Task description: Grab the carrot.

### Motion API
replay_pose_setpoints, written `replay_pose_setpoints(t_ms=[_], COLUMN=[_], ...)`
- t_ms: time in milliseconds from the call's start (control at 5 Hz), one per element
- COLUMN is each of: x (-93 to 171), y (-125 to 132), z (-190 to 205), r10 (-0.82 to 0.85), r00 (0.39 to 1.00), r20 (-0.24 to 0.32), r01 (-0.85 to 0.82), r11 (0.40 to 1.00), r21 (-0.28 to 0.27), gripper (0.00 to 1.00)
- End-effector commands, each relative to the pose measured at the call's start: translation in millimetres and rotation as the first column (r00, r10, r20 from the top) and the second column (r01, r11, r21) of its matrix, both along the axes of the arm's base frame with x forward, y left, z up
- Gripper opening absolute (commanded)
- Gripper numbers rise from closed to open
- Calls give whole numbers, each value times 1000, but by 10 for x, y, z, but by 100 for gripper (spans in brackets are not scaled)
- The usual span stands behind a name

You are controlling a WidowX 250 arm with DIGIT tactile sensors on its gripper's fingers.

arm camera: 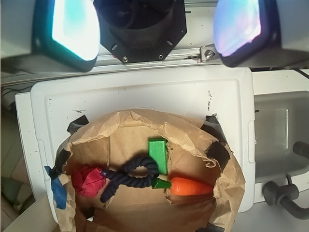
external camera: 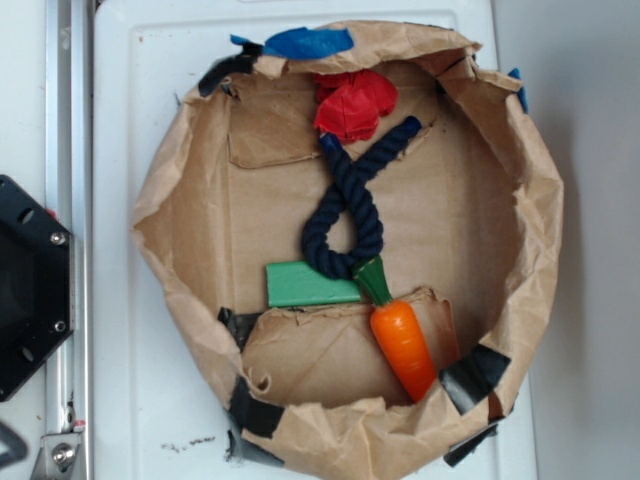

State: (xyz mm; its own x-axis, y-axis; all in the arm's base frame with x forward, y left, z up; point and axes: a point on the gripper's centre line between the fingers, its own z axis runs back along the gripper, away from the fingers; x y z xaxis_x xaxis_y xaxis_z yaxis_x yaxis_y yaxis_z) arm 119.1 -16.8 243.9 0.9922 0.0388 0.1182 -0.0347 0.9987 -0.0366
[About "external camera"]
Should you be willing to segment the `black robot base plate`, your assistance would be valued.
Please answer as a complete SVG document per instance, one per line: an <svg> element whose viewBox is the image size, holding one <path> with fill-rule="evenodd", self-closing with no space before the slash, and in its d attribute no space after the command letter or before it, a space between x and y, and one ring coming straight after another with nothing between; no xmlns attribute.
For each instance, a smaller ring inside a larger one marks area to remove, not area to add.
<svg viewBox="0 0 640 480"><path fill-rule="evenodd" d="M1 400L10 400L69 337L72 235L1 176Z"/></svg>

